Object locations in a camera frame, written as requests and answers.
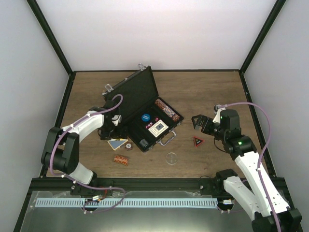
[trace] blue round token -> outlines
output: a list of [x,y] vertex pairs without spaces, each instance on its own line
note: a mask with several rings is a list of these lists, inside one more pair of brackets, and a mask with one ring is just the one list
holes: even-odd
[[150,120],[150,115],[149,114],[143,114],[141,119],[144,121],[144,122],[148,122]]

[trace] briefcase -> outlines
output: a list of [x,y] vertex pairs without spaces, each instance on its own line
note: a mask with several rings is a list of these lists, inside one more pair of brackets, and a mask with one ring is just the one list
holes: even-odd
[[[176,137],[174,129],[180,125],[183,116],[159,97],[151,67],[142,64],[138,67],[139,71],[117,85],[107,84],[102,95],[105,100],[111,100],[116,94],[123,95],[119,126],[126,128],[128,137],[145,153],[155,144],[166,146],[171,142]],[[162,142],[169,133],[172,137]]]

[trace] wooden surface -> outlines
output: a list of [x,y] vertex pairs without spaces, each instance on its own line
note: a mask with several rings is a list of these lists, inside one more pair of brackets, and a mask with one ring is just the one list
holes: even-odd
[[[92,106],[103,106],[101,94],[104,86],[113,86],[130,74],[77,73],[62,126],[81,118]],[[175,129],[176,138],[167,146],[156,144],[143,154],[136,146],[131,151],[124,148],[113,151],[106,141],[99,139],[95,131],[80,144],[80,162],[100,177],[200,177],[214,176],[217,171],[228,168],[243,176],[230,155],[215,148],[213,137],[194,130],[191,122],[191,117],[199,114],[214,117],[215,104],[246,101],[238,72],[156,72],[154,77],[159,96],[184,116],[182,124]],[[233,109],[240,116],[242,133],[250,136],[260,151],[249,107],[242,105]],[[204,139],[205,143],[195,148],[193,136]],[[221,142],[217,141],[217,145],[222,148]],[[169,152],[178,156],[174,165],[166,162]],[[129,165],[114,163],[116,154],[129,156]]]

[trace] black box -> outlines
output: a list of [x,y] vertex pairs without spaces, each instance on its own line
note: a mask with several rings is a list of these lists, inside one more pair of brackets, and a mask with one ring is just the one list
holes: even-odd
[[[139,65],[140,70],[111,87],[102,95],[111,100],[116,94],[123,95],[119,110],[122,116],[120,126],[127,127],[129,138],[143,152],[155,144],[166,145],[176,137],[174,128],[180,125],[183,117],[159,97],[151,67]],[[168,133],[173,136],[165,143],[161,140]]]

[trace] red triangle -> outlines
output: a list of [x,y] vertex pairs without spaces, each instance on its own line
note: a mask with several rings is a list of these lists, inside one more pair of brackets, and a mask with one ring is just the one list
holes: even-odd
[[193,136],[193,141],[194,141],[194,146],[198,147],[200,146],[203,142],[205,142],[205,140],[197,138],[195,136]]

